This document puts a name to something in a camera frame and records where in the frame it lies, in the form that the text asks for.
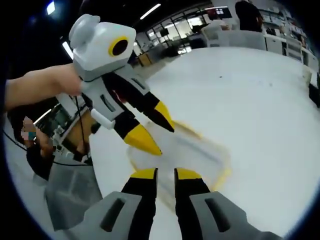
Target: ceiling light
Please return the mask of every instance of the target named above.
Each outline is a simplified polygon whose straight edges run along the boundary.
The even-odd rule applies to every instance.
[[[66,51],[66,53],[73,60],[74,59],[74,54],[73,54],[71,48],[69,47],[68,43],[65,41],[64,43],[62,43],[62,46],[63,46],[64,50]]]
[[[51,2],[47,7],[46,7],[46,12],[48,15],[52,14],[56,10],[55,8],[55,2]]]
[[[140,17],[140,20],[144,19],[146,16],[148,16],[150,13],[152,13],[154,10],[156,10],[160,6],[161,6],[160,3],[158,3],[155,6],[153,6],[149,11],[147,11],[145,14],[143,14],[142,17]]]
[[[39,117],[37,120],[35,120],[35,122],[33,123],[33,125],[35,125],[37,122],[39,122],[41,119],[44,118],[45,115],[47,115],[48,113],[51,112],[52,109],[49,109],[48,111],[46,111],[44,114],[42,114],[41,117]]]
[[[213,6],[213,7],[208,7],[205,8],[204,10],[209,10],[209,9],[227,9],[227,6]]]

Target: yellow robot toe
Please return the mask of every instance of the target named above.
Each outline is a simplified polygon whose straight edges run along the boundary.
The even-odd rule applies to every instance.
[[[162,152],[149,132],[141,124],[133,128],[124,137],[124,142],[144,152],[161,156]]]

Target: dark clothing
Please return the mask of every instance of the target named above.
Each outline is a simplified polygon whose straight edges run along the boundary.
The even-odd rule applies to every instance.
[[[47,159],[41,156],[41,148],[38,144],[34,144],[26,149],[26,160],[36,175],[48,181],[50,170],[54,162],[55,156],[52,155]]]
[[[235,12],[240,20],[240,30],[262,32],[257,20],[262,16],[256,6],[247,1],[238,1],[235,4]]]

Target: yellow robot foot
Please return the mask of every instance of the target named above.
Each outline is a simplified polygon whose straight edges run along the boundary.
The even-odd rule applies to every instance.
[[[171,119],[167,107],[162,101],[159,101],[154,109],[144,111],[143,113],[155,124],[167,129],[172,133],[175,132],[174,122]]]
[[[124,142],[144,152],[161,156],[162,152],[149,132],[141,124],[137,125],[124,137]]]

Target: white robot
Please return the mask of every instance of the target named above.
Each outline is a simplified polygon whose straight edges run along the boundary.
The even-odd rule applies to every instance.
[[[92,117],[107,129],[114,129],[125,143],[142,151],[162,152],[148,131],[118,99],[120,95],[150,120],[174,132],[166,106],[127,63],[136,31],[128,26],[100,22],[99,16],[82,15],[69,33],[73,64],[83,80],[81,89]]]

